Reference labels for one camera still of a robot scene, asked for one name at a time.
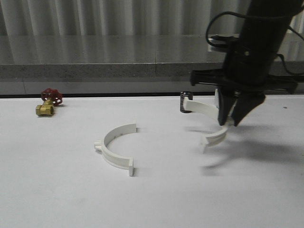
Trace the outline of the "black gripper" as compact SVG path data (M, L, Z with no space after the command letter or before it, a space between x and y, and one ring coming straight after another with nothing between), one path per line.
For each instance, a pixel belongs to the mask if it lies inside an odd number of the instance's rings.
M269 73L282 40L266 39L208 39L211 46L226 51L221 69L193 70L191 85L219 86L218 123L223 126L237 100L234 90L241 94L233 110L234 126L265 100L265 90L283 90L292 94L298 84L298 75L275 76Z

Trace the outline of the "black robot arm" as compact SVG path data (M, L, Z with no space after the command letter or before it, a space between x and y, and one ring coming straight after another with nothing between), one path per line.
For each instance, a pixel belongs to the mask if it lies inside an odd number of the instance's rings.
M253 0L238 38L213 36L206 41L223 48L226 57L222 68L194 70L192 85L213 85L218 89L218 123L228 118L238 125L243 118L265 100L265 91L283 90L290 94L304 80L302 73L271 75L270 68L292 18L302 12L301 0Z

